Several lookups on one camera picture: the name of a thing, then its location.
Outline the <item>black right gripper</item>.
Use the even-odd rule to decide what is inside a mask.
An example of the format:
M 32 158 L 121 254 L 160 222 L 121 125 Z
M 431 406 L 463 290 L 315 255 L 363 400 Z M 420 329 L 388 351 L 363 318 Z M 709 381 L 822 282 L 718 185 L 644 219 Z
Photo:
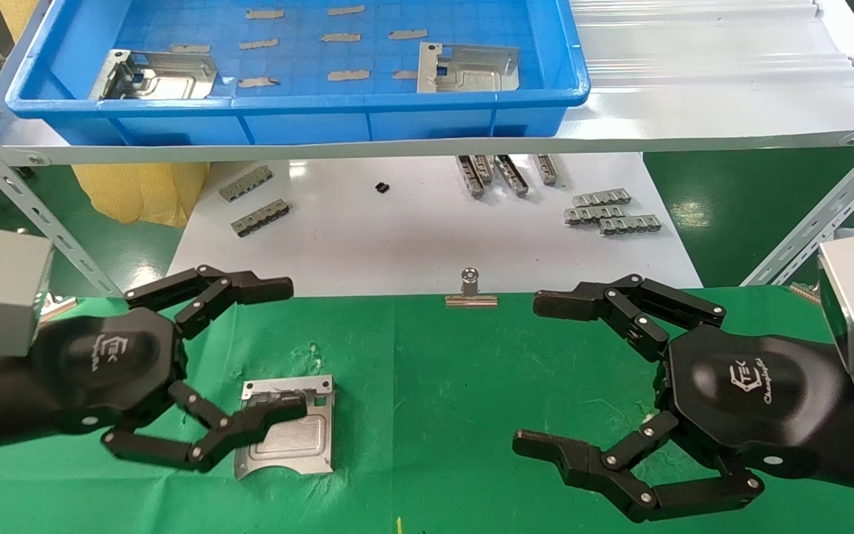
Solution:
M 834 345 L 729 334 L 718 329 L 723 307 L 638 274 L 537 291 L 532 310 L 538 317 L 602 320 L 645 360 L 665 359 L 668 412 L 607 452 L 527 429 L 512 438 L 513 452 L 554 464 L 566 486 L 603 495 L 633 523 L 741 510 L 764 491 L 746 467 L 792 479 L 830 472 L 828 421 L 850 384 Z M 668 345 L 656 317 L 688 332 Z M 673 436 L 718 476 L 656 487 L 638 479 L 632 469 Z

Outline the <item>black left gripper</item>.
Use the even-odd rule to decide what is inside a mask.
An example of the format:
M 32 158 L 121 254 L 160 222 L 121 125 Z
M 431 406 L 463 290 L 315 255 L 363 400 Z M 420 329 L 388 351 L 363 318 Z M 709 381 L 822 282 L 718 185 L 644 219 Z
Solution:
M 116 459 L 211 471 L 235 449 L 261 442 L 276 423 L 306 416 L 308 406 L 302 393 L 285 393 L 227 415 L 182 381 L 188 359 L 179 334 L 195 338 L 235 304 L 293 296 L 289 277 L 200 265 L 126 291 L 133 310 L 125 314 L 48 323 L 31 346 L 30 365 L 51 402 L 55 432 L 85 434 L 113 426 L 102 443 Z M 175 324 L 157 314 L 182 302 L 187 305 Z M 205 434 L 191 443 L 136 432 L 170 406 L 200 422 Z

